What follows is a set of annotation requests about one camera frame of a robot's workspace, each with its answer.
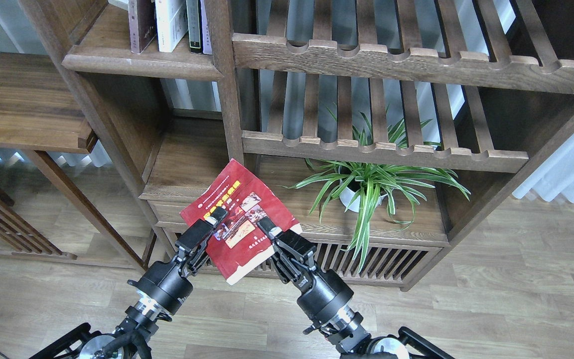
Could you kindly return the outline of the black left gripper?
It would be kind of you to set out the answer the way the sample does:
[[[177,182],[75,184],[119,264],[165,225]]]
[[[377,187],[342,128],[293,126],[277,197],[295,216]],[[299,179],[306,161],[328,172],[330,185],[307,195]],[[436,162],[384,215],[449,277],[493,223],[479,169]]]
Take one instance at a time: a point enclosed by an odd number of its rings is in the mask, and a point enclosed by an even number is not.
[[[127,310],[130,316],[136,312],[142,316],[173,316],[193,291],[187,275],[196,275],[207,260],[207,241],[227,217],[228,211],[221,206],[209,213],[209,219],[197,220],[189,229],[178,235],[175,243],[177,254],[167,263],[156,261],[135,282],[128,283],[137,289],[141,299]]]

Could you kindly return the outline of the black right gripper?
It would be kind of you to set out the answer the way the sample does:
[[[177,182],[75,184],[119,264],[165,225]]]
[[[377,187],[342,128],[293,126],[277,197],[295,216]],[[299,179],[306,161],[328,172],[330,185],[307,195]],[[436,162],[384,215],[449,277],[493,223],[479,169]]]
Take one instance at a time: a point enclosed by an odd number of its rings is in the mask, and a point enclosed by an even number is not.
[[[271,239],[271,257],[283,283],[292,282],[301,291],[298,306],[312,321],[312,329],[337,333],[348,327],[353,311],[348,304],[353,291],[335,271],[323,271],[314,258],[316,245],[299,234],[283,230],[265,216],[257,223]]]

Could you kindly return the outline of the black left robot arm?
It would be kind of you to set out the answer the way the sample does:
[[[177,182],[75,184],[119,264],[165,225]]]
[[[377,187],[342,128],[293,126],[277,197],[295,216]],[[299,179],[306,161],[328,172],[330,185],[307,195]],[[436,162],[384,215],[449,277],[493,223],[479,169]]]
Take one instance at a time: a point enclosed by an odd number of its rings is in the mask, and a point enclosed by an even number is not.
[[[218,207],[189,229],[178,235],[176,255],[166,263],[156,261],[139,280],[129,280],[140,299],[126,309],[126,317],[111,333],[92,332],[89,323],[82,323],[46,348],[36,359],[132,359],[139,355],[149,359],[148,341],[157,331],[157,321],[171,317],[193,291],[187,275],[195,275],[207,261],[207,241],[226,217]]]

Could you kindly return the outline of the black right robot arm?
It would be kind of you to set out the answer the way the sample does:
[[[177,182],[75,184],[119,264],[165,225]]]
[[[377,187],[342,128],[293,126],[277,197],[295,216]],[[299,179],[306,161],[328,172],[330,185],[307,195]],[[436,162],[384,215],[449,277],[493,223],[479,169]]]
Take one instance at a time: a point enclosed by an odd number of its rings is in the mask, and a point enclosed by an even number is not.
[[[324,271],[314,258],[316,245],[293,230],[281,230],[264,217],[258,227],[274,248],[271,257],[283,283],[300,290],[298,306],[311,320],[304,334],[319,331],[344,359],[448,359],[439,349],[407,327],[397,336],[373,337],[362,327],[363,317],[349,302],[353,291],[333,270]]]

